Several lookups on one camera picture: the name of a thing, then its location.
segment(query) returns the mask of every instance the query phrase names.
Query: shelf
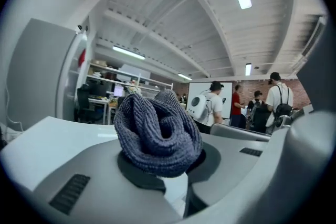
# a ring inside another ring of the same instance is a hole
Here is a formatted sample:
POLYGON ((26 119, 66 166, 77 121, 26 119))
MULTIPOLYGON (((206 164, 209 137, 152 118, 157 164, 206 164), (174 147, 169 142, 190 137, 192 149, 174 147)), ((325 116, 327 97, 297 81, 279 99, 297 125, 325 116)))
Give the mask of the shelf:
POLYGON ((129 84, 126 84, 126 83, 120 82, 120 81, 115 81, 115 80, 111 80, 111 79, 104 79, 104 78, 98 78, 98 77, 91 76, 91 75, 87 75, 87 78, 91 78, 91 79, 98 79, 98 80, 103 80, 103 81, 112 82, 112 83, 115 83, 115 84, 120 84, 120 85, 125 85, 125 86, 131 86, 131 87, 135 87, 135 86, 132 86, 132 85, 129 85, 129 84))
POLYGON ((147 87, 142 87, 142 86, 138 86, 138 88, 140 88, 140 89, 145 89, 145 90, 150 90, 150 91, 154 91, 154 92, 161 92, 161 90, 152 89, 152 88, 147 88, 147 87))
POLYGON ((144 77, 142 77, 142 76, 140 76, 140 80, 146 80, 146 81, 148 81, 148 82, 153 82, 153 83, 156 83, 156 84, 160 84, 160 85, 164 85, 164 86, 169 86, 169 87, 172 86, 171 84, 167 84, 167 83, 160 82, 160 81, 153 80, 153 79, 144 78, 144 77))
POLYGON ((110 67, 103 67, 103 66, 97 65, 95 63, 90 63, 90 65, 93 66, 93 67, 96 67, 96 68, 100 68, 102 70, 109 71, 111 73, 116 73, 116 74, 120 74, 120 75, 126 75, 126 76, 129 76, 129 77, 135 77, 135 78, 139 77, 139 75, 131 74, 131 73, 124 72, 124 71, 121 71, 121 70, 118 70, 118 69, 114 69, 114 68, 110 68, 110 67))

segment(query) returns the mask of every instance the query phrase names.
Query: black grille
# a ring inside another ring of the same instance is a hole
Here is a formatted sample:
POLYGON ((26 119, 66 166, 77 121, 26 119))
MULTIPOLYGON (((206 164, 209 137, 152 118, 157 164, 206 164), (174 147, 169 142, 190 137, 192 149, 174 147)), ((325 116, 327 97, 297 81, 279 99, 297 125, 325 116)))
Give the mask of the black grille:
POLYGON ((90 177, 75 174, 50 201, 50 205, 68 215, 85 189, 90 177))
POLYGON ((239 151, 241 153, 245 153, 248 155, 252 155, 252 156, 257 156, 260 157, 262 154, 262 151, 258 151, 258 150, 253 150, 252 148, 248 148, 248 147, 244 147, 241 151, 239 151))

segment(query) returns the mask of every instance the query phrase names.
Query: red object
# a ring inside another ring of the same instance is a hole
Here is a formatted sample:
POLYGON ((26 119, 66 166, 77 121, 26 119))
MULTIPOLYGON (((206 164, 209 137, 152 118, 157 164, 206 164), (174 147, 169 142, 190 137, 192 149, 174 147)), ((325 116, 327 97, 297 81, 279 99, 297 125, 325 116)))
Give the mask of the red object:
POLYGON ((239 94, 234 92, 232 94, 232 115, 240 115, 240 108, 235 107, 234 103, 240 104, 239 94))
POLYGON ((86 49, 83 50, 83 52, 78 58, 78 67, 81 67, 82 63, 85 61, 85 52, 86 52, 86 49))

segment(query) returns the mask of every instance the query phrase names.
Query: white t-shirt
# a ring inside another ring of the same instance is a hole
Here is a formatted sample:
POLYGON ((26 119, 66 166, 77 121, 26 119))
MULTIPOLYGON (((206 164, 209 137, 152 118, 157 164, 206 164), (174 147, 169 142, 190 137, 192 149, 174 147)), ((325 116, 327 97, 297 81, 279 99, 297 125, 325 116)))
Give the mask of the white t-shirt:
MULTIPOLYGON (((288 86, 286 86, 286 84, 281 82, 279 82, 277 85, 280 87, 280 90, 277 86, 273 86, 272 88, 270 88, 265 102, 267 105, 273 106, 273 112, 276 112, 278 105, 281 103, 280 91, 282 95, 282 103, 287 104, 288 100, 288 104, 290 106, 293 106, 294 95, 292 90, 289 88, 289 96, 288 96, 288 86)), ((270 127, 273 123, 274 123, 274 114, 271 113, 271 115, 267 120, 266 127, 270 127)))
POLYGON ((212 126, 215 123, 214 112, 221 112, 223 109, 222 99, 211 92, 204 94, 207 99, 207 106, 205 108, 204 115, 202 114, 200 119, 195 121, 207 126, 212 126))

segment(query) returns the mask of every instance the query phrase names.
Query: black vent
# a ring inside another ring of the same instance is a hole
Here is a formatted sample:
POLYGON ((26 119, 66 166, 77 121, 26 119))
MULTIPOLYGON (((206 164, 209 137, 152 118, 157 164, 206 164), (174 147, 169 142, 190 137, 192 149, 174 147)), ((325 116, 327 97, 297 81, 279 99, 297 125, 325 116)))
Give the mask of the black vent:
POLYGON ((73 175, 49 204, 66 215, 70 214, 89 180, 88 176, 73 175))
POLYGON ((253 150, 252 148, 248 148, 248 147, 244 147, 241 151, 239 151, 241 153, 245 153, 248 155, 252 155, 252 156, 257 156, 260 157, 262 154, 262 151, 258 151, 258 150, 253 150))
POLYGON ((323 27, 324 27, 324 25, 318 22, 318 26, 317 26, 316 31, 314 32, 313 37, 311 38, 311 40, 310 40, 309 44, 307 45, 307 47, 302 52, 303 56, 306 56, 307 53, 310 51, 311 47, 315 44, 317 38, 320 36, 320 34, 321 34, 322 30, 323 30, 323 27))

